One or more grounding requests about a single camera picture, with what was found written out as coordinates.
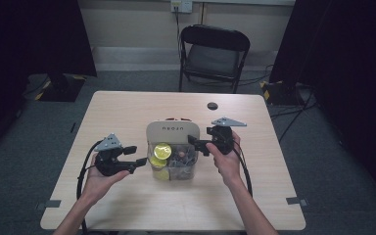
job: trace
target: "white wall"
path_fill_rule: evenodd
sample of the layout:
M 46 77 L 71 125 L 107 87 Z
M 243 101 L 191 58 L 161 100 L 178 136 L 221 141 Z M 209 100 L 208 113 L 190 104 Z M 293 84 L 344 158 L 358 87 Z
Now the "white wall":
M 246 65 L 270 64 L 293 9 L 290 0 L 276 3 L 284 5 L 194 2 L 192 14 L 179 14 L 179 27 L 203 23 L 240 30 L 252 43 Z M 92 47 L 177 50 L 176 18 L 169 1 L 80 0 L 79 4 Z

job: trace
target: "human arm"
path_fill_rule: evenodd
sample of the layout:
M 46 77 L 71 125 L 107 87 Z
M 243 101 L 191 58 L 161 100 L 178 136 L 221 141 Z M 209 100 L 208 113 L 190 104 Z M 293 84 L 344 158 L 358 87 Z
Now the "human arm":
M 240 137 L 234 131 L 233 138 L 236 143 L 234 149 L 240 153 Z M 212 143 L 208 143 L 207 148 L 213 155 L 214 164 L 222 175 L 224 184 L 231 192 L 247 233 L 277 234 L 247 190 L 240 176 L 240 161 L 236 153 L 231 151 L 229 154 L 223 155 Z
M 94 165 L 95 157 L 96 155 L 93 155 L 91 165 Z M 87 181 L 80 198 L 74 203 L 54 234 L 75 234 L 91 207 L 107 194 L 112 185 L 121 181 L 129 174 L 129 171 L 124 170 L 107 177 L 96 167 L 89 168 L 87 172 Z

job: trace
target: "clear plastic bin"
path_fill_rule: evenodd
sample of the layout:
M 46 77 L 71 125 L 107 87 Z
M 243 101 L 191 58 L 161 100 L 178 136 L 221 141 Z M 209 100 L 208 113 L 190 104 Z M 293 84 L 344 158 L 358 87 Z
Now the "clear plastic bin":
M 197 159 L 198 151 L 190 144 L 149 143 L 148 160 L 159 180 L 192 179 Z

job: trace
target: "wrist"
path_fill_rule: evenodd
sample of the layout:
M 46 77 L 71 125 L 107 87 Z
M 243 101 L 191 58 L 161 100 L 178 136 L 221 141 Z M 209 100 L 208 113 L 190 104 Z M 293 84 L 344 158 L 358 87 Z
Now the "wrist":
M 235 178 L 229 178 L 229 179 L 225 180 L 225 185 L 227 185 L 227 187 L 231 191 L 239 189 L 241 187 L 245 187 L 244 183 L 243 183 L 243 180 L 241 179 L 240 176 L 239 177 L 235 177 Z
M 97 203 L 97 201 L 95 202 L 86 195 L 81 195 L 81 197 L 77 200 L 77 203 L 85 208 L 91 208 Z

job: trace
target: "plastic container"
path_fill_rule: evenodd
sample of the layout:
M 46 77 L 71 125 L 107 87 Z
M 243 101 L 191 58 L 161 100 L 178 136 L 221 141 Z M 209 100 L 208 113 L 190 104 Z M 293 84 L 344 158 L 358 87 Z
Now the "plastic container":
M 168 181 L 194 177 L 198 151 L 188 143 L 188 135 L 200 138 L 200 128 L 191 121 L 154 121 L 148 125 L 148 160 L 154 178 Z

